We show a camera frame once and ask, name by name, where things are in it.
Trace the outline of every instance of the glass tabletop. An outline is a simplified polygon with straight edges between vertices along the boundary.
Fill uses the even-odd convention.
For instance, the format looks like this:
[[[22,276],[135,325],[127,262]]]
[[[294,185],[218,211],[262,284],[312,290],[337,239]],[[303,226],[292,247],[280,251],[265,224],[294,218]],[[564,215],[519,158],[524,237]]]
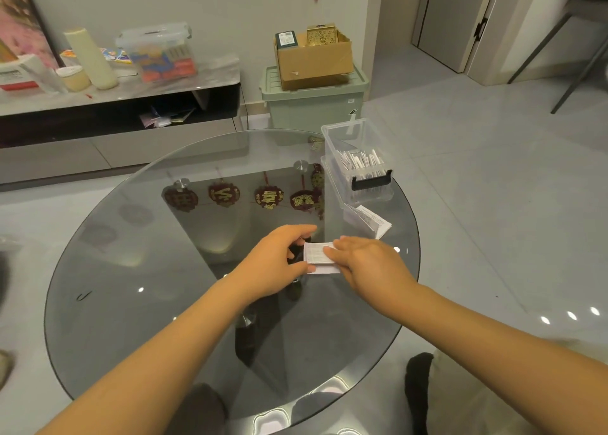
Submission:
[[[358,235],[324,181],[324,149],[310,132],[234,132],[151,163],[104,198],[67,245],[47,295],[46,342],[66,392],[84,393],[276,227],[314,223],[313,242]],[[391,186],[391,200],[365,205],[393,224],[382,239],[417,277],[418,228]],[[236,319],[169,432],[209,395],[228,433],[297,424],[364,378],[399,329],[341,274],[306,275]]]

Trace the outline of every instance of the door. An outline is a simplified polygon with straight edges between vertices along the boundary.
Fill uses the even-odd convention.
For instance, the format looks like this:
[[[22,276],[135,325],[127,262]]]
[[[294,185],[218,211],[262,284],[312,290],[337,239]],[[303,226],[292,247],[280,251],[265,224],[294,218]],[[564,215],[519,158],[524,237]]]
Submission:
[[[421,5],[418,47],[462,73],[490,0],[427,0]]]

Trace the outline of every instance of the floor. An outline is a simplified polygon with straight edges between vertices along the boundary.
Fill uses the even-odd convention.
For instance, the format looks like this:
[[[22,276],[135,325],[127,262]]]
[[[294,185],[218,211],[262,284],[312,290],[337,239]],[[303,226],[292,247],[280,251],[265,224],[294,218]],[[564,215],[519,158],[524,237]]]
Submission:
[[[608,343],[608,97],[593,80],[549,114],[567,85],[482,87],[412,47],[377,59],[364,115],[393,146],[419,226],[422,284],[537,335]],[[123,178],[0,195],[0,249],[14,268],[0,347],[17,354],[0,392],[3,434],[32,434],[70,401],[46,355],[46,290],[74,231]],[[403,375],[424,350],[433,347],[402,330],[354,390],[286,432],[409,433]]]

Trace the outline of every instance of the picture frame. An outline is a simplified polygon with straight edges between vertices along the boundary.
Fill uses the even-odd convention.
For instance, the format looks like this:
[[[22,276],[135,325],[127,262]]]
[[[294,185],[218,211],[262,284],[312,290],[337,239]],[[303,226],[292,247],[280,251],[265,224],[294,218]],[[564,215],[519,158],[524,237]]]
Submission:
[[[63,66],[34,0],[0,0],[0,44],[13,54],[36,54],[51,69]]]

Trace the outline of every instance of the paper box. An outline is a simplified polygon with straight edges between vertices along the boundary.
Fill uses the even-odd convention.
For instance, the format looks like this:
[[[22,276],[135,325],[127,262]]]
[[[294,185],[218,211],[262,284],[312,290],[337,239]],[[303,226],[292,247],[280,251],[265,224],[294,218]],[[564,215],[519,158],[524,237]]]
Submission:
[[[307,46],[306,33],[298,33],[297,40],[297,47],[285,49],[277,49],[274,43],[284,91],[348,83],[348,73],[354,71],[350,39],[338,31],[335,44]]]

